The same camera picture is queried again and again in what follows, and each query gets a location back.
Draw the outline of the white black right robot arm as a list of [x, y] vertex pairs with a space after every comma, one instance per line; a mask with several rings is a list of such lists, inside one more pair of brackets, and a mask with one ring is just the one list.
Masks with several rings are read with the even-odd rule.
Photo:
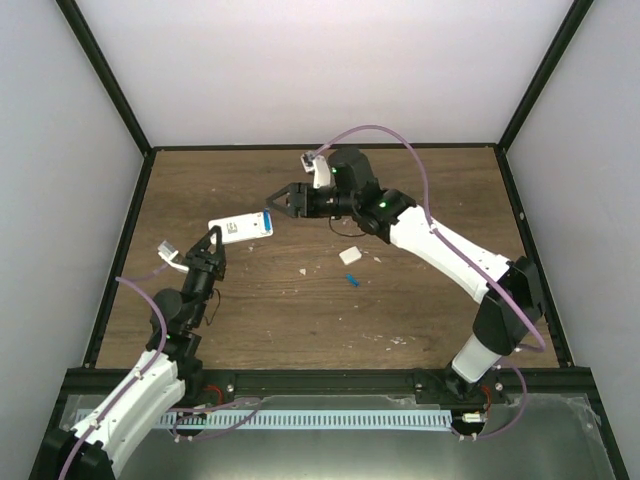
[[545, 314], [540, 275], [526, 257], [494, 254], [433, 219], [409, 195], [380, 185], [366, 155], [356, 147], [324, 157], [302, 155], [310, 183], [292, 182], [266, 204], [291, 218], [350, 217], [359, 229], [425, 261], [460, 286], [479, 306], [472, 334], [445, 368], [444, 389], [458, 403], [472, 399], [480, 380], [503, 357], [546, 343], [536, 328]]

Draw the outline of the white air conditioner remote control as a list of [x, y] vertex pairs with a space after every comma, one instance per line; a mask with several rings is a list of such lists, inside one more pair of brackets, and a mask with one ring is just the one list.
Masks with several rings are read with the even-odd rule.
[[273, 235], [274, 229], [273, 232], [269, 233], [265, 231], [263, 224], [264, 211], [269, 210], [264, 209], [259, 212], [210, 220], [207, 227], [208, 229], [213, 225], [221, 227], [223, 245], [269, 237]]

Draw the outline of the blue battery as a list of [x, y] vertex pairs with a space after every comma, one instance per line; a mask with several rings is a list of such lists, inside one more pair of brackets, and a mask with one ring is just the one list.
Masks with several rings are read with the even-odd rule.
[[272, 224], [271, 214], [269, 211], [263, 212], [263, 224], [264, 224], [264, 229], [267, 233], [273, 232], [273, 224]]
[[347, 281], [353, 285], [354, 287], [358, 287], [360, 285], [359, 281], [351, 274], [346, 274], [345, 275]]

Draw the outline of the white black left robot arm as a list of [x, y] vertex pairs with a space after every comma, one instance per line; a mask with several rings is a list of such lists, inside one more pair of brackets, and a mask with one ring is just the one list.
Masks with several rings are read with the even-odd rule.
[[142, 296], [152, 311], [152, 334], [139, 360], [87, 417], [45, 435], [36, 478], [116, 479], [166, 411], [203, 395], [203, 363], [196, 357], [201, 338], [195, 331], [225, 275], [222, 235], [220, 226], [212, 226], [185, 254], [181, 289]]

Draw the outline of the white remote battery cover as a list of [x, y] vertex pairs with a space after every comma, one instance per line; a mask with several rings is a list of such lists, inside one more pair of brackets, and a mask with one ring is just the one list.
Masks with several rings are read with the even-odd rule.
[[345, 266], [348, 266], [359, 261], [362, 258], [362, 252], [357, 246], [352, 246], [341, 251], [339, 258]]

